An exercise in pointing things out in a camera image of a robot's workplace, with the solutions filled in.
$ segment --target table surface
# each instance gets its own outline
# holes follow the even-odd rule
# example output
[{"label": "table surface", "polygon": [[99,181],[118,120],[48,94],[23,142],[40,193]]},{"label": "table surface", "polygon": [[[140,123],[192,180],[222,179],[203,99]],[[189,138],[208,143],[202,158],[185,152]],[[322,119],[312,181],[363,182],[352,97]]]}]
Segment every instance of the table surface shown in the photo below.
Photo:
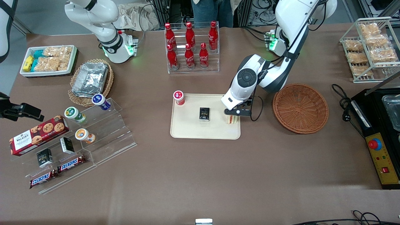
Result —
[{"label": "table surface", "polygon": [[[38,123],[0,120],[0,221],[4,224],[293,224],[352,218],[370,211],[398,222],[399,191],[380,190],[366,143],[342,121],[339,96],[331,84],[353,96],[374,84],[353,84],[339,38],[350,24],[325,24],[310,32],[288,78],[318,90],[330,116],[310,135],[284,128],[272,111],[273,94],[257,90],[266,102],[260,119],[243,118],[238,140],[174,139],[170,135],[172,93],[226,93],[237,66],[250,54],[273,59],[265,45],[240,28],[220,29],[220,72],[170,76],[164,33],[148,32],[138,56],[112,64],[109,94],[137,146],[50,192],[28,189],[20,165],[10,161],[8,140]],[[29,35],[28,47],[73,44],[77,64],[106,59],[94,35]],[[18,75],[11,100],[27,102],[45,118],[74,105],[71,77]]]}]

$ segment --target cookie box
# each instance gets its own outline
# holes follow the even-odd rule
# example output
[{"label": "cookie box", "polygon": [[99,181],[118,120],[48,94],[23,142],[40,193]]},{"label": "cookie box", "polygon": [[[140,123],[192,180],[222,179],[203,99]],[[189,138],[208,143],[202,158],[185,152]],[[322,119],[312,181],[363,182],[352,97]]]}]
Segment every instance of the cookie box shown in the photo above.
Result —
[{"label": "cookie box", "polygon": [[27,58],[29,56],[33,56],[34,52],[36,50],[44,50],[47,47],[63,47],[63,46],[68,46],[72,48],[72,52],[71,52],[71,57],[70,57],[70,61],[68,62],[68,67],[66,70],[60,70],[60,71],[48,71],[48,72],[25,72],[23,70],[23,67],[21,67],[20,70],[20,74],[24,77],[28,77],[28,78],[35,78],[35,77],[48,77],[48,76],[67,76],[67,75],[71,75],[73,73],[71,73],[74,64],[76,63],[75,61],[75,57],[78,53],[78,49],[74,46],[74,45],[57,45],[57,46],[42,46],[42,47],[31,47],[28,48],[28,50],[26,51],[24,60],[22,61],[22,65],[25,63],[25,61],[27,60]]},{"label": "cookie box", "polygon": [[32,149],[68,132],[66,119],[58,115],[10,139],[11,154],[21,156]]}]

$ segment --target red button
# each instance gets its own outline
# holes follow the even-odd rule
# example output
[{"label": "red button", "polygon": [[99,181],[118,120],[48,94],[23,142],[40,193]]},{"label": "red button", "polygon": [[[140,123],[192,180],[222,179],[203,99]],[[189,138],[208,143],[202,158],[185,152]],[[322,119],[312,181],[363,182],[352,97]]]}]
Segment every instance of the red button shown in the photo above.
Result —
[{"label": "red button", "polygon": [[370,140],[368,141],[368,146],[372,149],[377,149],[378,148],[378,142],[376,140]]}]

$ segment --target aluminum foil container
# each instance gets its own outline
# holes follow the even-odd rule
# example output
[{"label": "aluminum foil container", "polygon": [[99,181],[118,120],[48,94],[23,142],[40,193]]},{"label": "aluminum foil container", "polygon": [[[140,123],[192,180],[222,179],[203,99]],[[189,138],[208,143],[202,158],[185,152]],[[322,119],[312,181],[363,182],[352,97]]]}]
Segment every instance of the aluminum foil container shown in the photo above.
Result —
[{"label": "aluminum foil container", "polygon": [[72,93],[78,97],[91,98],[103,92],[107,79],[108,66],[104,63],[84,63],[72,87]]}]

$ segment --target wicker basket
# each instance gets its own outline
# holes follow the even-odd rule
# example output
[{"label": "wicker basket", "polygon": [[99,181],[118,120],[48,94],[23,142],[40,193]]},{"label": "wicker basket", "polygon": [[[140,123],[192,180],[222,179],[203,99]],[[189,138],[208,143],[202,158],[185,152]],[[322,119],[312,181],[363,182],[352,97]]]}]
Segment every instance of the wicker basket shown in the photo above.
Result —
[{"label": "wicker basket", "polygon": [[[102,59],[91,59],[91,60],[89,60],[87,62],[91,62],[91,63],[99,63],[99,62],[101,62],[101,63],[104,63],[104,64],[108,65],[107,80],[106,80],[106,83],[104,84],[103,93],[102,93],[104,95],[104,97],[107,97],[108,93],[110,92],[110,89],[111,89],[111,86],[112,86],[112,82],[114,80],[114,73],[113,73],[113,71],[111,69],[110,64],[108,62],[102,60]],[[76,77],[79,74],[81,66],[79,66],[79,68],[75,71],[74,75],[71,78],[71,82],[70,82],[71,88],[73,87],[73,85],[74,85],[74,83],[76,81]],[[70,97],[70,99],[71,99],[71,101],[73,103],[76,103],[76,104],[82,105],[82,106],[86,106],[86,107],[93,106],[91,98],[82,98],[82,97],[75,96],[72,93],[72,90],[68,91],[68,96]]]},{"label": "wicker basket", "polygon": [[305,84],[289,84],[272,102],[279,122],[299,134],[319,131],[328,121],[329,109],[323,96]]}]

